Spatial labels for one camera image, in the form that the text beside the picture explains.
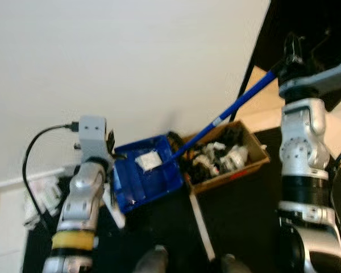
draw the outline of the blue stick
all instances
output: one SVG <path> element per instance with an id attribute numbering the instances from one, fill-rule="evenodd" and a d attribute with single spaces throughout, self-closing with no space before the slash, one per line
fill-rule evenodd
<path id="1" fill-rule="evenodd" d="M 238 98 L 234 104 L 227 108 L 220 116 L 218 116 L 212 123 L 199 132 L 193 139 L 184 144 L 175 154 L 172 155 L 171 160 L 175 160 L 190 149 L 197 141 L 203 138 L 209 131 L 218 126 L 225 118 L 236 112 L 244 103 L 250 100 L 254 95 L 261 91 L 264 87 L 270 84 L 276 76 L 272 71 L 269 71 L 260 81 L 258 81 L 249 91 Z"/>

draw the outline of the floor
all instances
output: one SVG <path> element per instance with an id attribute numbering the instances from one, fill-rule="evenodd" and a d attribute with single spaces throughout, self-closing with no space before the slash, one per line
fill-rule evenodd
<path id="1" fill-rule="evenodd" d="M 265 72 L 255 68 L 249 82 L 255 83 Z M 280 124 L 283 100 L 278 96 L 277 82 L 250 100 L 238 112 L 251 131 L 260 131 Z M 325 142 L 336 157 L 341 151 L 341 104 L 326 117 Z M 21 272 L 26 241 L 24 220 L 24 189 L 0 191 L 0 272 Z"/>

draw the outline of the yellow band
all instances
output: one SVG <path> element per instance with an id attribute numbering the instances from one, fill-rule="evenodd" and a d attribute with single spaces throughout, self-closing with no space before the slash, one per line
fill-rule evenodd
<path id="1" fill-rule="evenodd" d="M 52 249 L 92 250 L 94 237 L 90 231 L 60 231 L 53 236 Z"/>

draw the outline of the black table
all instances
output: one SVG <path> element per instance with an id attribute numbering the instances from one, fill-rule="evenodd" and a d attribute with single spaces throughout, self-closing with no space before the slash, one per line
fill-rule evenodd
<path id="1" fill-rule="evenodd" d="M 198 195 L 198 201 L 218 257 L 232 253 L 254 273 L 278 272 L 275 210 L 281 197 L 280 129 L 262 131 L 256 136 L 267 145 L 271 162 L 257 173 Z M 68 179 L 62 182 L 68 185 Z M 334 196 L 341 217 L 341 171 Z M 216 271 L 217 263 L 207 260 L 186 186 L 133 210 L 126 217 L 125 230 L 118 231 L 107 209 L 100 209 L 95 272 L 131 272 L 140 257 L 155 244 L 168 249 L 169 273 Z M 23 272 L 41 272 L 50 250 L 50 238 L 41 226 L 30 231 Z"/>

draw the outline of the brown cardboard box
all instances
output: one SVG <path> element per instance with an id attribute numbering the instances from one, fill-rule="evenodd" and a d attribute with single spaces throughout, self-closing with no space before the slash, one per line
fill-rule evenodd
<path id="1" fill-rule="evenodd" d="M 260 142 L 258 141 L 258 139 L 254 136 L 253 133 L 251 133 L 245 127 L 242 121 L 235 121 L 235 122 L 231 122 L 231 123 L 214 128 L 211 132 L 205 135 L 199 141 L 199 143 L 211 142 L 213 139 L 217 138 L 220 135 L 220 133 L 222 133 L 222 130 L 226 127 L 242 127 L 243 128 L 243 131 L 244 131 L 243 144 L 247 147 L 249 151 L 248 162 L 246 166 L 235 172 L 224 173 L 223 175 L 219 175 L 217 177 L 214 177 L 212 179 L 206 180 L 202 183 L 198 183 L 195 185 L 193 185 L 190 182 L 190 180 L 187 179 L 187 177 L 185 177 L 185 181 L 188 183 L 191 191 L 194 191 L 195 193 L 199 193 L 199 192 L 203 192 L 214 187 L 218 187 L 220 185 L 230 182 L 233 179 L 239 178 L 249 173 L 256 172 L 263 164 L 270 162 L 270 158 L 267 152 L 265 152 L 260 147 Z M 183 140 L 187 142 L 195 135 L 196 134 L 188 135 L 184 137 Z"/>

